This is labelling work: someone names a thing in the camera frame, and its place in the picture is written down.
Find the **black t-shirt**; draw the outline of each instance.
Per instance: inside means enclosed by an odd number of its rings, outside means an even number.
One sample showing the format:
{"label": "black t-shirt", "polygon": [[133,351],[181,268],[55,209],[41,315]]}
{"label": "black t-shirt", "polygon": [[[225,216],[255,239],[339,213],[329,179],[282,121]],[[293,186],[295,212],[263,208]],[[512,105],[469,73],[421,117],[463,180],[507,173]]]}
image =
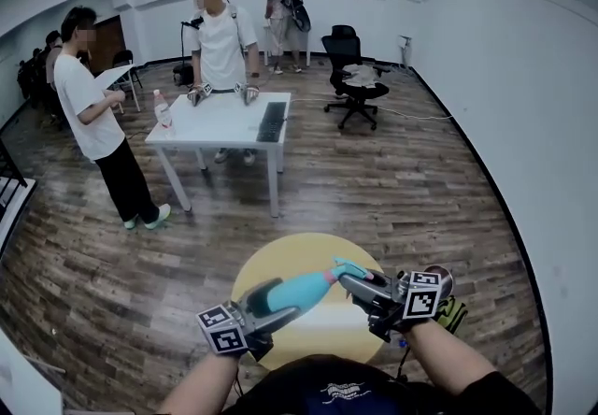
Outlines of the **black t-shirt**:
{"label": "black t-shirt", "polygon": [[425,383],[400,383],[369,365],[312,355],[270,373],[225,415],[539,414],[530,398],[498,372],[457,397]]}

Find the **black backpack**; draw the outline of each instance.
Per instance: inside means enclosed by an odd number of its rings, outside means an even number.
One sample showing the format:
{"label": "black backpack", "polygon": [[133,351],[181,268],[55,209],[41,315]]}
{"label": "black backpack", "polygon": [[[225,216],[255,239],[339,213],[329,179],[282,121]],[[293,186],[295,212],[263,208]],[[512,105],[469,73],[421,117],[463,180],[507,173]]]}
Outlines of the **black backpack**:
{"label": "black backpack", "polygon": [[311,21],[307,15],[303,0],[280,0],[282,5],[291,11],[292,19],[295,21],[299,31],[309,33],[311,30]]}

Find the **shoe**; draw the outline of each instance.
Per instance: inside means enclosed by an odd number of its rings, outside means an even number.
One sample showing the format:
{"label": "shoe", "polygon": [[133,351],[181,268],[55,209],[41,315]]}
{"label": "shoe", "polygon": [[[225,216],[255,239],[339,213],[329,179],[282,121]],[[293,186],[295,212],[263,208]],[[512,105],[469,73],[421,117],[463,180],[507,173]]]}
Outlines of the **shoe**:
{"label": "shoe", "polygon": [[244,150],[243,162],[247,167],[253,166],[253,163],[255,163],[255,150]]}
{"label": "shoe", "polygon": [[216,153],[216,157],[214,158],[214,163],[216,163],[217,165],[219,165],[220,163],[223,163],[224,161],[226,161],[226,159],[228,158],[230,153],[231,153],[231,150],[227,150],[226,148],[221,148]]}
{"label": "shoe", "polygon": [[130,221],[126,221],[124,223],[124,228],[127,231],[131,231],[131,230],[135,229],[136,224],[137,224],[137,216],[134,216]]}
{"label": "shoe", "polygon": [[165,221],[170,215],[170,206],[168,204],[162,204],[160,206],[160,212],[158,213],[158,219],[156,221],[146,224],[146,228],[153,230],[158,227],[162,221]]}

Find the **chair armrest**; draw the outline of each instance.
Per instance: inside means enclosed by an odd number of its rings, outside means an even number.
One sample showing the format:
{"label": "chair armrest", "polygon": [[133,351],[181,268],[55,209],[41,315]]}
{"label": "chair armrest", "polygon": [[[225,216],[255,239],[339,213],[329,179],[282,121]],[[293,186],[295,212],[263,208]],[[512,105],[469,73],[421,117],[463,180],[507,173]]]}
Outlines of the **chair armrest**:
{"label": "chair armrest", "polygon": [[387,66],[382,66],[380,64],[374,64],[372,67],[374,69],[376,69],[378,76],[381,76],[382,73],[390,73],[391,72],[391,70]]}
{"label": "chair armrest", "polygon": [[351,76],[349,71],[345,71],[344,69],[333,69],[333,73],[336,73],[340,76],[343,76],[345,78],[348,78],[349,76]]}

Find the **office chair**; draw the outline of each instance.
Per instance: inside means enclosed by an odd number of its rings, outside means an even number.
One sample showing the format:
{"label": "office chair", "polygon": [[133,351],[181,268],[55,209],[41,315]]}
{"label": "office chair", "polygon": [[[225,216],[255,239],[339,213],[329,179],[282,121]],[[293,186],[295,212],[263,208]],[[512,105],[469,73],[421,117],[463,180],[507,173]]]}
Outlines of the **office chair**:
{"label": "office chair", "polygon": [[[321,42],[333,64],[333,74],[330,76],[330,82],[335,87],[338,96],[347,95],[344,103],[326,105],[324,111],[330,111],[331,107],[344,107],[348,109],[345,118],[338,124],[338,129],[343,129],[345,122],[357,112],[372,123],[372,131],[376,130],[376,120],[365,111],[371,109],[373,114],[377,114],[377,107],[367,105],[365,100],[375,99],[388,94],[389,89],[379,82],[376,83],[376,88],[350,86],[344,82],[344,78],[351,76],[351,74],[344,71],[343,67],[349,64],[363,64],[362,43],[355,34],[355,30],[351,26],[344,24],[333,26],[333,33],[330,36],[323,37]],[[379,65],[374,65],[374,69],[377,71],[379,77],[382,73],[390,72],[389,69]]]}
{"label": "office chair", "polygon": [[[127,64],[133,64],[133,53],[130,50],[119,51],[114,55],[114,58],[112,58],[112,67],[125,66]],[[137,84],[139,84],[141,89],[143,89],[143,84],[141,84],[141,80],[139,79],[137,70],[135,67],[132,67],[131,68],[131,81],[135,82],[135,80],[137,81]]]}

